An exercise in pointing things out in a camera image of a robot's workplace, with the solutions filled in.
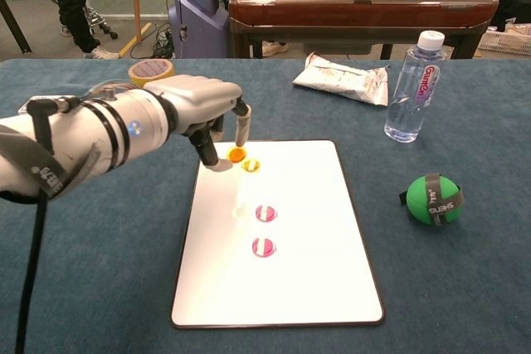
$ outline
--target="robotic hand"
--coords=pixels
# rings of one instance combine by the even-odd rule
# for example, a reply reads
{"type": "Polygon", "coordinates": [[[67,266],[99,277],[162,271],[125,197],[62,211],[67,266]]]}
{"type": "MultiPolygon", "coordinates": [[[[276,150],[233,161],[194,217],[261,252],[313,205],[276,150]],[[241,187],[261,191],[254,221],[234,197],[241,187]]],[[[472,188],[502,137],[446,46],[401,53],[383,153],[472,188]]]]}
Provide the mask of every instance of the robotic hand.
{"type": "Polygon", "coordinates": [[[29,114],[0,119],[0,196],[23,203],[35,202],[39,189],[50,198],[61,196],[161,147],[171,133],[188,137],[206,167],[226,170],[213,142],[221,139],[229,110],[237,115],[236,145],[248,138],[251,107],[238,85],[179,75],[143,89],[116,93],[116,87],[102,85],[100,93],[80,98],[30,101],[29,114]],[[43,112],[48,151],[36,142],[36,133],[46,130],[47,123],[36,123],[43,112]]]}

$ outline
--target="bottle label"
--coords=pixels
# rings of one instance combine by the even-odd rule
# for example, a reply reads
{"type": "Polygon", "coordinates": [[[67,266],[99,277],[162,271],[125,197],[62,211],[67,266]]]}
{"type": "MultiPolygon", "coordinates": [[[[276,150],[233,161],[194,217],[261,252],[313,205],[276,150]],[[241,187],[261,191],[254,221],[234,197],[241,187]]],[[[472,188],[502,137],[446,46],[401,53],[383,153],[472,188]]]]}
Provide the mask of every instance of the bottle label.
{"type": "Polygon", "coordinates": [[[417,96],[415,97],[417,103],[423,103],[430,100],[431,95],[433,95],[433,90],[439,81],[440,75],[441,69],[437,65],[428,65],[424,68],[421,83],[417,90],[417,96]]]}

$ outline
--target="yellow tape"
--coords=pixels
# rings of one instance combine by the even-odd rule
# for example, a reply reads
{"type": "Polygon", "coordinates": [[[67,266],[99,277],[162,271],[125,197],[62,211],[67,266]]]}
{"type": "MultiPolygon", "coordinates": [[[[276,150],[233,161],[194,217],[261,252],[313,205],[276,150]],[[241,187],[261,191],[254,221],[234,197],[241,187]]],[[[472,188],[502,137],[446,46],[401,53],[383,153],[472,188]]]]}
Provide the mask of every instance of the yellow tape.
{"type": "Polygon", "coordinates": [[[174,75],[173,64],[168,60],[162,59],[140,61],[129,68],[129,79],[140,88],[153,80],[174,75]]]}

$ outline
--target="white board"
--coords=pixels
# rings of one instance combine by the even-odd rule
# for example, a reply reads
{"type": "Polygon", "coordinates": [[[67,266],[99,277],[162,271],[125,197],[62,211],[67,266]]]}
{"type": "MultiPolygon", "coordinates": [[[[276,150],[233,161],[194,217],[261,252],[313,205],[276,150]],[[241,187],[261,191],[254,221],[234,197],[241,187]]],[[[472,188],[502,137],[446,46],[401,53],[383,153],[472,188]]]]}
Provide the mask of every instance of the white board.
{"type": "MultiPolygon", "coordinates": [[[[233,144],[218,143],[224,157],[233,144]]],[[[200,165],[173,302],[176,327],[378,323],[383,308],[336,147],[249,142],[249,173],[200,165]],[[256,208],[276,210],[260,221],[256,208]],[[255,238],[275,244],[263,258],[255,238]]]]}

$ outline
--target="water bottle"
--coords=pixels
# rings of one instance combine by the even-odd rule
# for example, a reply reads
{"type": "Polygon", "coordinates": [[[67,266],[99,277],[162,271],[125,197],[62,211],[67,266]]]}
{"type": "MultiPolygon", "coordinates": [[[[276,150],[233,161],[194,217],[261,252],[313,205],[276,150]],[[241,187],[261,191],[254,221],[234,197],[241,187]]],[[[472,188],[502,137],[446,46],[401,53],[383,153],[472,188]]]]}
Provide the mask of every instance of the water bottle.
{"type": "Polygon", "coordinates": [[[441,78],[446,59],[442,50],[444,40],[440,32],[424,31],[417,45],[407,51],[383,129],[393,140],[410,143],[417,138],[424,113],[441,78]]]}

